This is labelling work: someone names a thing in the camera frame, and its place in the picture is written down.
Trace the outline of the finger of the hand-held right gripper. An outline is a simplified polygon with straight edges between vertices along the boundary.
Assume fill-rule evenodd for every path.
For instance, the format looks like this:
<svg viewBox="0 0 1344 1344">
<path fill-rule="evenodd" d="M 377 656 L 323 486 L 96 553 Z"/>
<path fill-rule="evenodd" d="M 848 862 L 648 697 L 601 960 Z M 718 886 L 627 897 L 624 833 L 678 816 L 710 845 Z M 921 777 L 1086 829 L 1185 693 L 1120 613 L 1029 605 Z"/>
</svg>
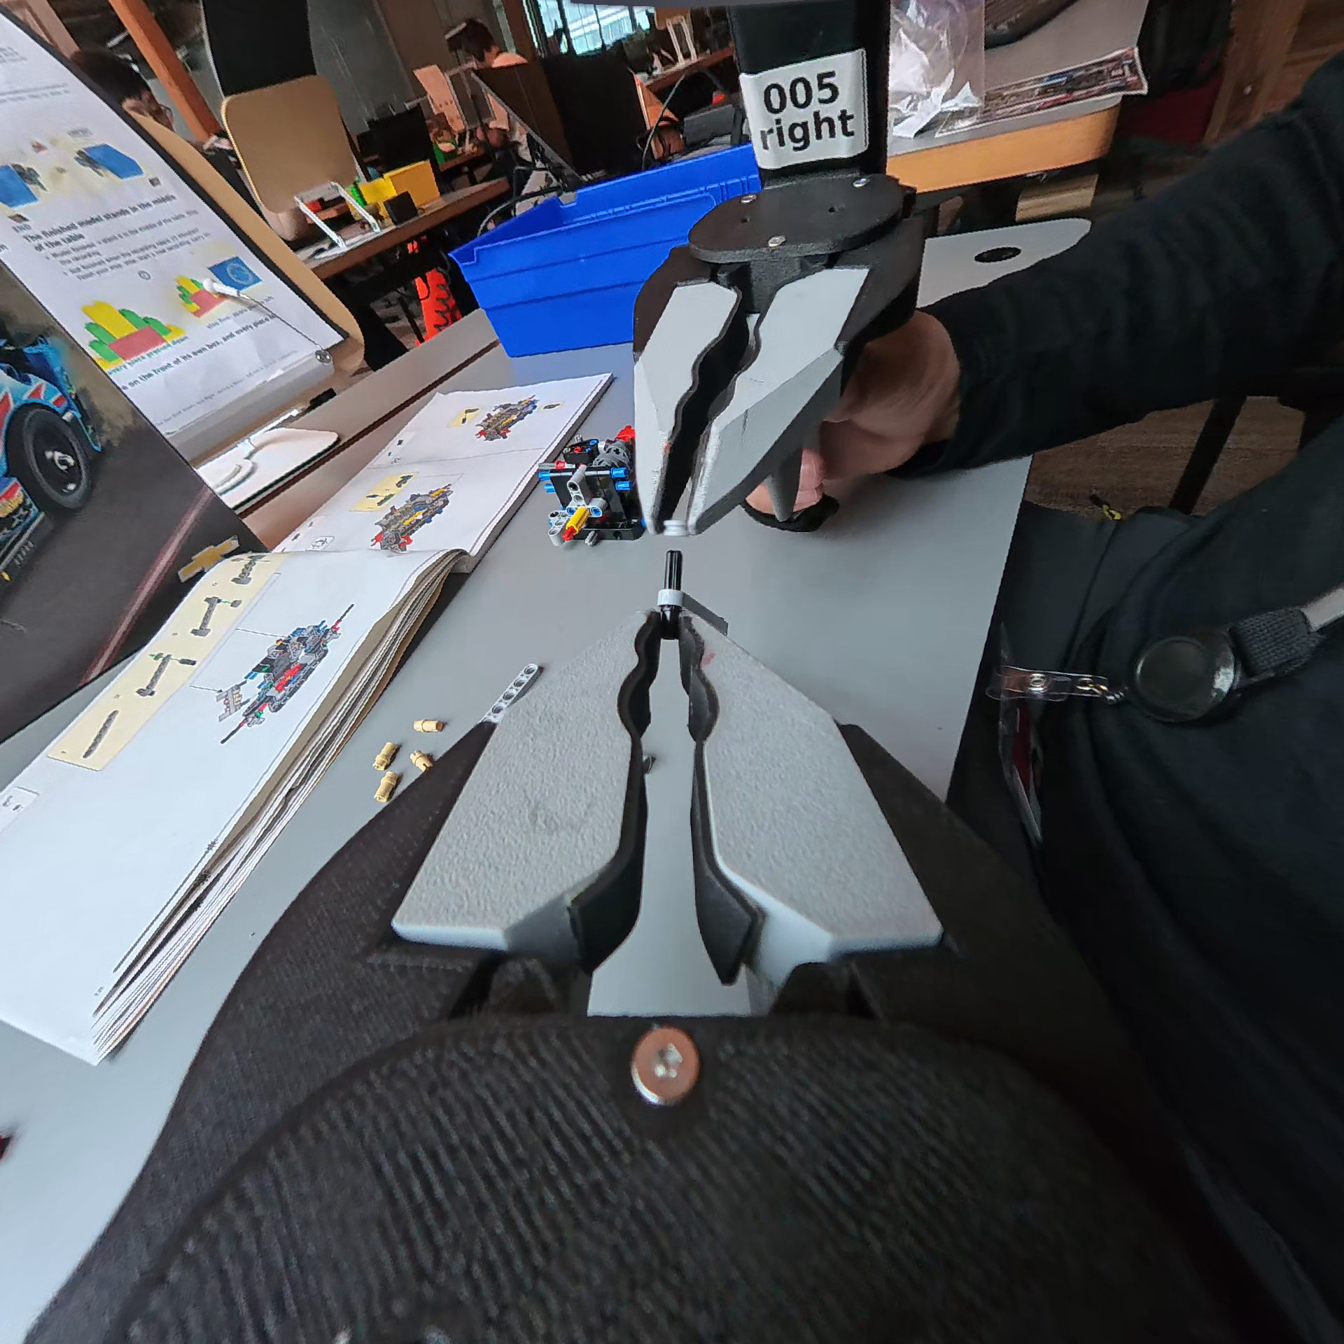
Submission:
<svg viewBox="0 0 1344 1344">
<path fill-rule="evenodd" d="M 731 387 L 745 347 L 742 294 L 699 280 L 665 297 L 633 361 L 635 480 L 645 526 L 669 517 L 705 531 L 750 470 Z"/>
<path fill-rule="evenodd" d="M 750 360 L 713 411 L 686 509 L 705 533 L 761 483 L 777 520 L 797 512 L 801 451 L 841 385 L 841 329 L 869 277 L 837 265 L 787 281 L 752 333 Z"/>
</svg>

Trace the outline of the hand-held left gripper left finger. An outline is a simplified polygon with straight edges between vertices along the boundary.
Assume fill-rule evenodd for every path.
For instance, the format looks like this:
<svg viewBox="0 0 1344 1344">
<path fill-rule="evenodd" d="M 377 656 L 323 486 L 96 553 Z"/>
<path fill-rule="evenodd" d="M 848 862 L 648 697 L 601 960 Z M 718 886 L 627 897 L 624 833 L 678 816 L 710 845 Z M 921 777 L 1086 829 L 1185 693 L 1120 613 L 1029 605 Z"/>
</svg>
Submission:
<svg viewBox="0 0 1344 1344">
<path fill-rule="evenodd" d="M 643 731 L 661 616 L 637 613 L 507 709 L 392 920 L 408 941 L 595 969 L 640 912 Z"/>
</svg>

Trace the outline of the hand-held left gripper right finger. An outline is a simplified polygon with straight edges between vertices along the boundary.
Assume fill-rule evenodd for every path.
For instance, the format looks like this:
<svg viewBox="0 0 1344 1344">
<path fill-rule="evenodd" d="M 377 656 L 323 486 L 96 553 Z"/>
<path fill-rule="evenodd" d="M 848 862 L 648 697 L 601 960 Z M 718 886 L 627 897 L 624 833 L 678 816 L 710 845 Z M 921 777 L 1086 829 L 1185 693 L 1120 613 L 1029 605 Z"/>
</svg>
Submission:
<svg viewBox="0 0 1344 1344">
<path fill-rule="evenodd" d="M 701 941 L 725 984 L 944 933 L 840 726 L 723 632 L 678 633 Z"/>
</svg>

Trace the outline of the person's right forearm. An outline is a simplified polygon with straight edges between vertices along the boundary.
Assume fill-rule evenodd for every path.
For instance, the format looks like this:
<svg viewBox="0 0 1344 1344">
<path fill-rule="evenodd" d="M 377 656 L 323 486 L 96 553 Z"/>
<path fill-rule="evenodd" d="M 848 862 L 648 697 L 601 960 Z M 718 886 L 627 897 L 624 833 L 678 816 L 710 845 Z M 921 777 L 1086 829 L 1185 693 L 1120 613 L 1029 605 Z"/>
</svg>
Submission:
<svg viewBox="0 0 1344 1344">
<path fill-rule="evenodd" d="M 1155 198 L 929 313 L 960 363 L 960 413 L 905 477 L 1246 392 L 1339 341 L 1342 59 Z"/>
</svg>

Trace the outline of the grey lego beam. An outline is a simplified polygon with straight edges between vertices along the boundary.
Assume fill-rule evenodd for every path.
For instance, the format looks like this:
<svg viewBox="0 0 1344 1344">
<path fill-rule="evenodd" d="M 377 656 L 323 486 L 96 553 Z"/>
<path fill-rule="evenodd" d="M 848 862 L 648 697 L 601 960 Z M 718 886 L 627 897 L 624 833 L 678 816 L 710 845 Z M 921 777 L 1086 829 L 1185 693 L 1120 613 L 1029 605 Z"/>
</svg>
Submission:
<svg viewBox="0 0 1344 1344">
<path fill-rule="evenodd" d="M 481 715 L 481 723 L 497 725 L 499 720 L 507 713 L 509 707 L 512 707 L 526 689 L 533 685 L 533 681 L 539 677 L 542 667 L 541 664 L 529 662 L 523 665 L 515 677 L 509 681 L 509 685 L 502 689 L 502 693 L 496 697 L 494 704 L 485 715 Z"/>
</svg>

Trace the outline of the black lego set box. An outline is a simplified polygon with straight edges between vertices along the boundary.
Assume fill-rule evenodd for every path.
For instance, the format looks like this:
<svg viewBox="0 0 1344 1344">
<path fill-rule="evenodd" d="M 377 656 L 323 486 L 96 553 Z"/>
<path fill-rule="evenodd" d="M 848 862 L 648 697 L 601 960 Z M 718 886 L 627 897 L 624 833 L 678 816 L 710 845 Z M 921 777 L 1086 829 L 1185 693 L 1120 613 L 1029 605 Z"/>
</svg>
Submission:
<svg viewBox="0 0 1344 1344">
<path fill-rule="evenodd" d="M 256 534 L 1 272 L 1 736 L 142 646 Z"/>
</svg>

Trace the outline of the person's right hand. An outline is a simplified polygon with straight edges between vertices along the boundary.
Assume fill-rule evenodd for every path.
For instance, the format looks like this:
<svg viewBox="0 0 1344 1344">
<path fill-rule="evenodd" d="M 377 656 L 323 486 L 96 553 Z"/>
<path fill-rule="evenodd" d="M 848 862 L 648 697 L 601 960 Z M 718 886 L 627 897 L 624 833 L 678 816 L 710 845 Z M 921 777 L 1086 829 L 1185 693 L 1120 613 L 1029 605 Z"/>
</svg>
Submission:
<svg viewBox="0 0 1344 1344">
<path fill-rule="evenodd" d="M 801 454 L 795 507 L 821 501 L 830 480 L 894 470 L 928 443 L 953 433 L 961 366 L 933 313 L 917 310 L 862 350 L 817 445 Z"/>
</svg>

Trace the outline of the blue plastic bin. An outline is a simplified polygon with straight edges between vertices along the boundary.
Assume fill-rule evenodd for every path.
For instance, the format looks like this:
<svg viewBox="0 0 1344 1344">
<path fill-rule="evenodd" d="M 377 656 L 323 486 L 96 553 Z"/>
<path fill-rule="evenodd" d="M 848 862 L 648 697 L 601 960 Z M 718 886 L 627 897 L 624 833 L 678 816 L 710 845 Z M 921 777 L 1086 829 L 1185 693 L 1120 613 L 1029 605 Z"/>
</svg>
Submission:
<svg viewBox="0 0 1344 1344">
<path fill-rule="evenodd" d="M 633 302 L 697 221 L 758 190 L 749 144 L 557 195 L 453 249 L 512 358 L 630 342 Z"/>
</svg>

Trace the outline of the round wooden edged table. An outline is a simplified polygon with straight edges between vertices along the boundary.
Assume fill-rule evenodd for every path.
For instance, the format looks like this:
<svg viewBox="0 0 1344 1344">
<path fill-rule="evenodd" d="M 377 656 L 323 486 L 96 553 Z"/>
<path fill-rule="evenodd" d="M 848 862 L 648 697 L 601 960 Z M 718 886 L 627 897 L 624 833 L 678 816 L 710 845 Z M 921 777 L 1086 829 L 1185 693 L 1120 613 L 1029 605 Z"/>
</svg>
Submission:
<svg viewBox="0 0 1344 1344">
<path fill-rule="evenodd" d="M 1121 97 L 1107 94 L 910 141 L 885 169 L 915 192 L 936 193 L 1091 163 L 1112 147 Z"/>
</svg>

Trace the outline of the printed leaflet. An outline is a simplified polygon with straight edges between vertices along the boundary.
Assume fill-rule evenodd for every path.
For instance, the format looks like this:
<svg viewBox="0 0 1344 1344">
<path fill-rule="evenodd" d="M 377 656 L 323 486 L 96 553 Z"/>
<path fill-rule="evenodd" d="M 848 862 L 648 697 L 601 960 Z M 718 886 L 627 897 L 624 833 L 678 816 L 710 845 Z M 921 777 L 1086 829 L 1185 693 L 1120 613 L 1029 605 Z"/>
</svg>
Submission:
<svg viewBox="0 0 1344 1344">
<path fill-rule="evenodd" d="M 998 123 L 1101 96 L 1144 96 L 1147 93 L 1149 78 L 1137 48 L 1131 45 L 1059 72 L 985 89 L 976 107 L 942 112 L 931 126 L 941 137 L 977 125 Z"/>
</svg>

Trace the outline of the wooden workbench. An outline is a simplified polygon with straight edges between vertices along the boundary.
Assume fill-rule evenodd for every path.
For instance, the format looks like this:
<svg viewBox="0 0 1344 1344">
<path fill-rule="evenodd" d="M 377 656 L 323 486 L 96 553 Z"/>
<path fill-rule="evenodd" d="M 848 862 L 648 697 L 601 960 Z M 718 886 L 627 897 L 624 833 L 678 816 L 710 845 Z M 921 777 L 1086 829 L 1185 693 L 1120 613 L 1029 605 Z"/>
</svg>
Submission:
<svg viewBox="0 0 1344 1344">
<path fill-rule="evenodd" d="M 504 179 L 489 179 L 470 187 L 453 190 L 432 200 L 424 211 L 405 224 L 365 233 L 360 240 L 353 240 L 344 248 L 336 248 L 334 245 L 307 248 L 305 251 L 301 251 L 297 257 L 315 273 L 317 278 L 328 280 L 358 264 L 366 264 L 397 246 L 422 238 L 429 232 L 461 217 L 465 213 L 470 213 L 475 208 L 499 201 L 509 192 L 509 182 Z"/>
</svg>

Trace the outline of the wooden display board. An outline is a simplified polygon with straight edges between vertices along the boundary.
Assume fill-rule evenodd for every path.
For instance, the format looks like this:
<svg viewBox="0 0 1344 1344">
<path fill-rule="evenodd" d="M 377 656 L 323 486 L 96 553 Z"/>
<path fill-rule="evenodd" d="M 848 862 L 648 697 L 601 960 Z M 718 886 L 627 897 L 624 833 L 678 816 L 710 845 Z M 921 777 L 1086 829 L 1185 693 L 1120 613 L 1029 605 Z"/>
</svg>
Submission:
<svg viewBox="0 0 1344 1344">
<path fill-rule="evenodd" d="M 251 249 L 262 256 L 278 275 L 283 275 L 293 289 L 301 293 L 329 325 L 339 326 L 344 333 L 341 344 L 329 352 L 331 368 L 320 382 L 302 393 L 293 393 L 285 406 L 273 395 L 264 393 L 261 408 L 240 409 L 233 414 L 233 417 L 241 414 L 246 417 L 240 430 L 259 429 L 283 409 L 305 406 L 328 392 L 342 392 L 365 368 L 365 342 L 355 315 L 278 235 L 269 217 L 257 209 L 256 201 L 246 192 L 246 184 L 241 184 L 238 190 L 230 177 L 213 166 L 201 149 L 182 139 L 169 125 L 161 125 L 157 117 L 137 110 L 136 104 L 126 102 L 123 110 L 131 121 L 139 125 L 145 137 L 157 144 L 163 157 L 177 163 L 181 176 L 193 181 L 201 193 L 209 197 L 222 214 L 229 216 L 233 227 L 248 238 Z"/>
</svg>

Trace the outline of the black round badge reel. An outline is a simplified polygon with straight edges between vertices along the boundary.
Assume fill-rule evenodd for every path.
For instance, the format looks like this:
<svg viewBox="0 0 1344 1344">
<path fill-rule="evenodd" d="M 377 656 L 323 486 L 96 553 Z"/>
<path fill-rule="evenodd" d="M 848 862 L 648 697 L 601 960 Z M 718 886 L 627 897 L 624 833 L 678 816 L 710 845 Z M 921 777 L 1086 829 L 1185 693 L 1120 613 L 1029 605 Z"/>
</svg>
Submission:
<svg viewBox="0 0 1344 1344">
<path fill-rule="evenodd" d="M 1203 627 L 1166 635 L 1136 656 L 1125 697 L 1166 725 L 1214 721 L 1235 709 L 1240 662 L 1230 632 Z"/>
</svg>

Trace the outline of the beige rounded board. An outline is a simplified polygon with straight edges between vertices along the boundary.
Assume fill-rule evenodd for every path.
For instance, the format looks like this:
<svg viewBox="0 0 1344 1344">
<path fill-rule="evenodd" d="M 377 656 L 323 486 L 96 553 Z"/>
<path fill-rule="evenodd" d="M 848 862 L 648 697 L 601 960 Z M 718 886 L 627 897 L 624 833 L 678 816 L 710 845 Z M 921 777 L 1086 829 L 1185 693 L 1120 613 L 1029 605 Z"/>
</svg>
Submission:
<svg viewBox="0 0 1344 1344">
<path fill-rule="evenodd" d="M 262 216 L 285 241 L 310 240 L 317 229 L 299 211 L 296 193 L 360 176 L 331 83 L 307 75 L 227 94 L 222 118 Z"/>
</svg>

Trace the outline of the printed instruction sheet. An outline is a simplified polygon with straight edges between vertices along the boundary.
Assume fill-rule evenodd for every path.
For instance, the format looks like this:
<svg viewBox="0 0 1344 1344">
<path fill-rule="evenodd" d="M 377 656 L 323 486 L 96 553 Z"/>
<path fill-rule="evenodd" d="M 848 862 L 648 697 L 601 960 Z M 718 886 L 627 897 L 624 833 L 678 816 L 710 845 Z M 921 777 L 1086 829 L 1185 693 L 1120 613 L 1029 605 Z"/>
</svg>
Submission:
<svg viewBox="0 0 1344 1344">
<path fill-rule="evenodd" d="M 323 390 L 345 334 L 281 243 L 3 14 L 3 265 L 185 456 Z"/>
</svg>

